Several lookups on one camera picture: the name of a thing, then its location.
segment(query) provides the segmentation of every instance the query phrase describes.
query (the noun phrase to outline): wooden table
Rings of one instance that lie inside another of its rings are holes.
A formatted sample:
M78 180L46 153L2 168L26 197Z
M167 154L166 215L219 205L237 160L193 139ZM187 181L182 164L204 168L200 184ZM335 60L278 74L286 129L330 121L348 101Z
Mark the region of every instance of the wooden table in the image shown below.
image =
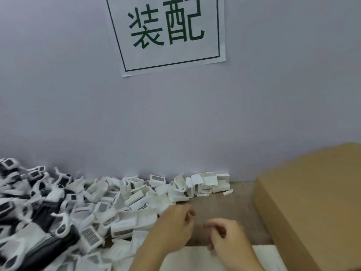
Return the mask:
M209 197L194 197L190 203L196 210L196 226L188 246L207 245L207 230L202 224L210 218L227 218L238 221L246 231L252 245L273 244L273 241L252 201L254 182L231 182L234 192L222 192Z

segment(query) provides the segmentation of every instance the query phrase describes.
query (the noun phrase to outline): light purple wall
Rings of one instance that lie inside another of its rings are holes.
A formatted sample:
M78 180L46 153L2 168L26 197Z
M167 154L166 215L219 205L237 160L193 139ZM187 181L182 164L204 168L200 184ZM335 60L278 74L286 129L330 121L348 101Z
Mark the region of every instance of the light purple wall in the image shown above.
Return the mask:
M252 180L361 141L361 0L226 0L227 62L130 78L104 6L0 0L1 156Z

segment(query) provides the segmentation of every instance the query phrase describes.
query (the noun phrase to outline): brown cardboard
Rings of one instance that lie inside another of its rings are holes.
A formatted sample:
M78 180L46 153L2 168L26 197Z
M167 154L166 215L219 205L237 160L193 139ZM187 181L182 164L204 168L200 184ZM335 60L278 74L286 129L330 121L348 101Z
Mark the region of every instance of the brown cardboard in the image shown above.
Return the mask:
M288 271L361 270L361 144L265 173L253 199Z

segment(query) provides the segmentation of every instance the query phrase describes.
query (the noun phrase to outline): hand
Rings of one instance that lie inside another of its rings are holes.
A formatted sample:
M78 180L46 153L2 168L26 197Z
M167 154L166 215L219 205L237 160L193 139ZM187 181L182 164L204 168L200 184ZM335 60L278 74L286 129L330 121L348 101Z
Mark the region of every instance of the hand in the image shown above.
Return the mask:
M192 236L196 212L190 204L171 205L160 216L150 231L145 242L150 247L161 247L161 252L168 255L186 245Z
M207 221L205 227L211 227L212 248L229 270L264 270L244 230L236 221L214 218Z

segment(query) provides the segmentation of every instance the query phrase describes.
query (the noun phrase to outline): sign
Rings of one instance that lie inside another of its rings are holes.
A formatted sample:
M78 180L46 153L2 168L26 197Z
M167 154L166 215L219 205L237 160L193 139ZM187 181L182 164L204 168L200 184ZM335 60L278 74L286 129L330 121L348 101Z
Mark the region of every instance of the sign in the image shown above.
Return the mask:
M122 75L226 60L224 0L106 0Z

